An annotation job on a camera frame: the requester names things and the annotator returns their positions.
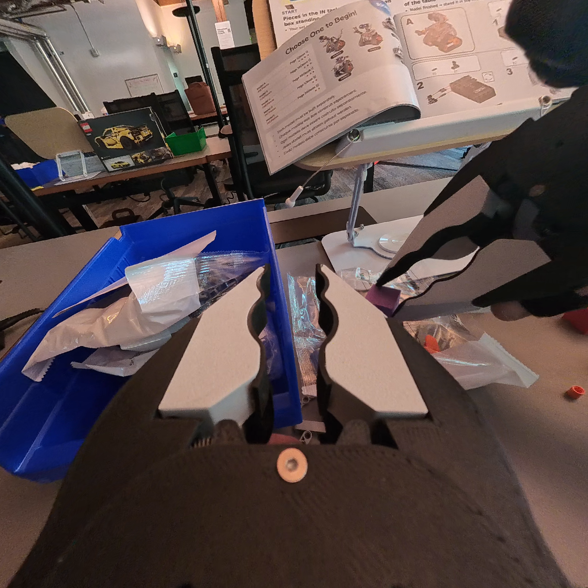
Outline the beige rounded board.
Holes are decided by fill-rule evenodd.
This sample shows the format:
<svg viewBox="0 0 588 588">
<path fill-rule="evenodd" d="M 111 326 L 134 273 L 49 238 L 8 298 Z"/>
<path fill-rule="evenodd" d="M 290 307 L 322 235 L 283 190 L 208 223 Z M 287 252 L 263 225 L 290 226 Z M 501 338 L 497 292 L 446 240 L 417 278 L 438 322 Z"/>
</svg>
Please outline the beige rounded board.
<svg viewBox="0 0 588 588">
<path fill-rule="evenodd" d="M 50 107 L 9 115 L 4 122 L 42 158 L 54 159 L 59 153 L 71 151 L 93 152 L 78 120 L 64 108 Z"/>
</svg>

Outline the white book stand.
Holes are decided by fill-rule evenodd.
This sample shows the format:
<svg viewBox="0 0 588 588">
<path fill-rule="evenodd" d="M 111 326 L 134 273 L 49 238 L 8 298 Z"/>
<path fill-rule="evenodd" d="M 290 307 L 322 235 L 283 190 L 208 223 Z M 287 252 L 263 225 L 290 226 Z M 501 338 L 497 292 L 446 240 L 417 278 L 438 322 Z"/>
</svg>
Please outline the white book stand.
<svg viewBox="0 0 588 588">
<path fill-rule="evenodd" d="M 464 167 L 475 156 L 512 133 L 528 119 L 537 120 L 553 109 L 555 100 L 548 95 L 516 100 L 507 105 L 485 107 L 475 113 L 457 113 L 421 118 L 414 121 L 383 123 L 359 131 L 359 146 L 347 145 L 335 157 L 335 168 L 357 164 L 361 171 L 371 171 L 376 156 L 427 155 L 452 148 L 469 147 L 460 164 Z M 407 239 L 409 231 L 422 219 L 425 208 L 434 200 L 432 189 L 440 187 L 429 181 L 379 190 L 366 196 L 367 203 L 379 201 L 386 206 L 386 222 L 356 227 L 355 236 L 347 230 L 325 235 L 321 244 L 334 270 L 359 267 L 382 271 Z"/>
</svg>

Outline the clear bag of grey parts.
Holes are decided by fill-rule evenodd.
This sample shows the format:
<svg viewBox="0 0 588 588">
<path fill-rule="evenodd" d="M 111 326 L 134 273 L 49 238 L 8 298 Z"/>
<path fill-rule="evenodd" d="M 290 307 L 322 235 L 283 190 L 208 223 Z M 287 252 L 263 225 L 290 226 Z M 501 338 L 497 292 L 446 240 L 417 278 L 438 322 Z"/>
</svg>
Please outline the clear bag of grey parts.
<svg viewBox="0 0 588 588">
<path fill-rule="evenodd" d="M 193 315 L 268 261 L 259 252 L 166 255 L 126 269 L 138 324 L 158 333 Z"/>
</svg>

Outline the white instruction booklet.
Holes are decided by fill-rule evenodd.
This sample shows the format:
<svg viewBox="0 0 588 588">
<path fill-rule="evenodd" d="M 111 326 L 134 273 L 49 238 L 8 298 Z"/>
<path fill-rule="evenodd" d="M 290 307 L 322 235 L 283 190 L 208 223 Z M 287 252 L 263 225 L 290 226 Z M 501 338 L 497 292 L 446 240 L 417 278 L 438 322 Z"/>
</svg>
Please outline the white instruction booklet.
<svg viewBox="0 0 588 588">
<path fill-rule="evenodd" d="M 383 123 L 475 113 L 556 89 L 504 30 L 510 1 L 392 16 L 383 1 L 329 12 L 243 74 L 270 174 L 324 145 Z"/>
</svg>

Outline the small blue bin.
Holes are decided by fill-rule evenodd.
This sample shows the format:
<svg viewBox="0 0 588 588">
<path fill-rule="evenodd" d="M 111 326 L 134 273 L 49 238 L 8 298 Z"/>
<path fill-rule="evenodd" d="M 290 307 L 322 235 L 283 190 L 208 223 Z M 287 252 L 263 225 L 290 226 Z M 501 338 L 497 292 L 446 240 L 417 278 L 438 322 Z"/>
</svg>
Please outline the small blue bin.
<svg viewBox="0 0 588 588">
<path fill-rule="evenodd" d="M 42 187 L 59 178 L 58 166 L 54 159 L 32 164 L 23 162 L 21 164 L 12 164 L 13 170 L 31 189 Z"/>
</svg>

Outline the purple foam cube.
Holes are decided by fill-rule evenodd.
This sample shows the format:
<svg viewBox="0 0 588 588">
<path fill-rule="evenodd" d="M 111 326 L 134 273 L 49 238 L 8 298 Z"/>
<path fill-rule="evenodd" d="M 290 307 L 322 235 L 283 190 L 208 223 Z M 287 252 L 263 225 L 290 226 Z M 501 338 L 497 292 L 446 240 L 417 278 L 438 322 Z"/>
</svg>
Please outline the purple foam cube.
<svg viewBox="0 0 588 588">
<path fill-rule="evenodd" d="M 388 286 L 371 286 L 365 296 L 366 300 L 380 310 L 387 318 L 393 317 L 400 303 L 401 291 Z"/>
</svg>

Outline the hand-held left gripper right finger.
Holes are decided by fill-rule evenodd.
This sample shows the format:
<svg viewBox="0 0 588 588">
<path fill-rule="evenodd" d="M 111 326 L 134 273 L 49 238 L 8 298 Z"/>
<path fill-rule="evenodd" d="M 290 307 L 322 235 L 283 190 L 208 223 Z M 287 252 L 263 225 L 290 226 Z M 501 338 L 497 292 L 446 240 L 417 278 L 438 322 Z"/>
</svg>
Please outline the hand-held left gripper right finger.
<svg viewBox="0 0 588 588">
<path fill-rule="evenodd" d="M 319 326 L 317 402 L 325 441 L 360 420 L 423 419 L 429 411 L 386 315 L 333 270 L 317 264 Z"/>
</svg>

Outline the person's right hand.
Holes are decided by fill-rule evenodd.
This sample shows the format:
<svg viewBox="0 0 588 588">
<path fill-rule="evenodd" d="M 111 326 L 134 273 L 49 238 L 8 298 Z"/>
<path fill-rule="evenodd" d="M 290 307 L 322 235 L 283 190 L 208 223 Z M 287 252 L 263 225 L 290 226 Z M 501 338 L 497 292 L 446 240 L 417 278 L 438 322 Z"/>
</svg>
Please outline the person's right hand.
<svg viewBox="0 0 588 588">
<path fill-rule="evenodd" d="M 490 306 L 490 311 L 496 319 L 504 322 L 513 322 L 527 318 L 529 316 L 533 316 L 531 312 L 529 312 L 522 306 L 520 302 L 517 301 L 493 304 Z"/>
</svg>

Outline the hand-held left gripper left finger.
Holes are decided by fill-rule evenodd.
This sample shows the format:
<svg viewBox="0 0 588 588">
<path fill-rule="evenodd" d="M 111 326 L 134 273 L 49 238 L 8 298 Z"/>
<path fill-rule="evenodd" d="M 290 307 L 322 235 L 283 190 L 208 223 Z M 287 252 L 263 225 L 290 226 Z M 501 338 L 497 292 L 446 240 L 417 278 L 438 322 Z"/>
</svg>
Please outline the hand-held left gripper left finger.
<svg viewBox="0 0 588 588">
<path fill-rule="evenodd" d="M 261 340 L 269 293 L 270 265 L 265 264 L 198 317 L 160 401 L 161 416 L 199 419 L 206 432 L 231 420 L 249 443 L 269 441 L 273 396 Z"/>
</svg>

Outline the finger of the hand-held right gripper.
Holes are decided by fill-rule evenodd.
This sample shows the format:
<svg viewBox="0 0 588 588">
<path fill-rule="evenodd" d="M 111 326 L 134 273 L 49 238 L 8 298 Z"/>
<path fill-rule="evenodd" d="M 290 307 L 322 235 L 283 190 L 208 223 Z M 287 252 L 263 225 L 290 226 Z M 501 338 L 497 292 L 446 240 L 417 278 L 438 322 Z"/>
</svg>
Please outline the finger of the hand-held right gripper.
<svg viewBox="0 0 588 588">
<path fill-rule="evenodd" d="M 425 214 L 378 278 L 382 287 L 427 259 L 454 261 L 499 234 L 502 199 L 480 177 Z"/>
<path fill-rule="evenodd" d="M 476 312 L 473 300 L 542 265 L 550 258 L 529 240 L 499 239 L 460 259 L 427 259 L 417 277 L 439 276 L 423 293 L 404 300 L 394 313 L 401 321 Z"/>
</svg>

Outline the black floor pole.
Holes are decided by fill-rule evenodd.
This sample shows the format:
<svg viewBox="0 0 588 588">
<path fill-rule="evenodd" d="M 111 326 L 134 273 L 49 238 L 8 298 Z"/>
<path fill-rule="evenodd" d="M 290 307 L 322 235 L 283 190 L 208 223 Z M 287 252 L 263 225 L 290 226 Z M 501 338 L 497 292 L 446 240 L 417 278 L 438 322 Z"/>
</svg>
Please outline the black floor pole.
<svg viewBox="0 0 588 588">
<path fill-rule="evenodd" d="M 217 113 L 219 130 L 221 131 L 226 124 L 226 120 L 225 120 L 224 114 L 222 113 L 221 106 L 220 106 L 218 98 L 217 98 L 217 92 L 215 89 L 213 78 L 211 76 L 208 58 L 207 58 L 207 55 L 205 52 L 205 48 L 204 48 L 204 44 L 202 41 L 202 36 L 201 36 L 200 30 L 199 30 L 199 26 L 198 26 L 198 23 L 196 20 L 196 10 L 195 10 L 195 7 L 194 7 L 192 1 L 185 1 L 185 2 L 186 2 L 186 6 L 187 6 L 187 21 L 189 23 L 190 33 L 192 35 L 192 39 L 193 39 L 193 42 L 194 42 L 194 45 L 196 48 L 198 59 L 201 64 L 203 76 L 205 78 L 206 83 L 208 84 L 208 86 L 210 88 L 210 92 L 211 92 L 212 99 L 214 102 L 215 110 Z"/>
</svg>

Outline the black yellow car box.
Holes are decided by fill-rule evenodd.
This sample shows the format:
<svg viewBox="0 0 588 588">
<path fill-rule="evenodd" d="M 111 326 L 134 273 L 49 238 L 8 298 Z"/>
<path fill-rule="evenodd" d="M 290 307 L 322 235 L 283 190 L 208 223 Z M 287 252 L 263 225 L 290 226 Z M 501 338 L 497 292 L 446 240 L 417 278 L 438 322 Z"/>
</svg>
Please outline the black yellow car box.
<svg viewBox="0 0 588 588">
<path fill-rule="evenodd" d="M 151 107 L 77 122 L 107 172 L 152 166 L 173 158 Z"/>
</svg>

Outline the wooden background desk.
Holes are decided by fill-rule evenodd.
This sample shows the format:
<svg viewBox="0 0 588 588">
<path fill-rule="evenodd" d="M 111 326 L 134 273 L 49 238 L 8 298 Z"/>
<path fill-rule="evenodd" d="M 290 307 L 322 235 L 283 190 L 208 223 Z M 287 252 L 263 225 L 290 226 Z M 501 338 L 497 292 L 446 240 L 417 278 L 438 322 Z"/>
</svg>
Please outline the wooden background desk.
<svg viewBox="0 0 588 588">
<path fill-rule="evenodd" d="M 76 180 L 63 185 L 51 182 L 37 190 L 27 187 L 16 172 L 9 168 L 10 179 L 16 181 L 16 188 L 4 189 L 2 193 L 10 199 L 16 208 L 30 218 L 30 224 L 47 239 L 73 235 L 76 228 L 71 226 L 61 214 L 68 209 L 76 218 L 83 231 L 98 229 L 85 206 L 108 202 L 162 190 L 168 196 L 165 208 L 179 212 L 173 201 L 173 187 L 188 185 L 194 178 L 194 172 L 202 169 L 210 191 L 210 198 L 204 204 L 182 199 L 193 207 L 213 208 L 222 205 L 217 181 L 213 176 L 211 163 L 231 157 L 227 139 L 211 137 L 203 151 L 175 157 L 156 165 L 123 169 L 112 173 L 99 173 L 94 178 Z"/>
</svg>

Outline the white wall board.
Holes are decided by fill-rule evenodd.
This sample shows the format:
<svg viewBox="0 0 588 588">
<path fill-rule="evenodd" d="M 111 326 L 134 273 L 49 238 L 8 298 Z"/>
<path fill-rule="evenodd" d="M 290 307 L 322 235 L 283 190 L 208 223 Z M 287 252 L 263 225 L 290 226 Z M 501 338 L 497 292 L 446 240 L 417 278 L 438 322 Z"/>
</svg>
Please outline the white wall board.
<svg viewBox="0 0 588 588">
<path fill-rule="evenodd" d="M 125 85 L 129 96 L 132 98 L 147 96 L 152 93 L 156 95 L 164 93 L 164 87 L 157 73 L 125 79 Z"/>
</svg>

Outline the black office chair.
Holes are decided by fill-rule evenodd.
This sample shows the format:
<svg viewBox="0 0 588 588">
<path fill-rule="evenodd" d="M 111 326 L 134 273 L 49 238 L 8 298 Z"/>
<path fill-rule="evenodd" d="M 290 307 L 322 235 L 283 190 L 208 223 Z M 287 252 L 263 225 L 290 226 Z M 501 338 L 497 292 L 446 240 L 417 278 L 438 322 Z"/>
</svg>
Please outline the black office chair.
<svg viewBox="0 0 588 588">
<path fill-rule="evenodd" d="M 251 109 L 247 102 L 242 76 L 261 62 L 257 44 L 221 49 L 211 48 L 217 77 L 224 96 L 229 123 L 221 130 L 228 138 L 232 156 L 231 174 L 238 195 L 263 199 L 267 204 L 283 203 L 299 186 L 304 185 L 304 199 L 318 202 L 331 188 L 332 171 L 322 171 L 311 179 L 311 172 L 290 165 L 271 175 L 263 156 Z"/>
</svg>

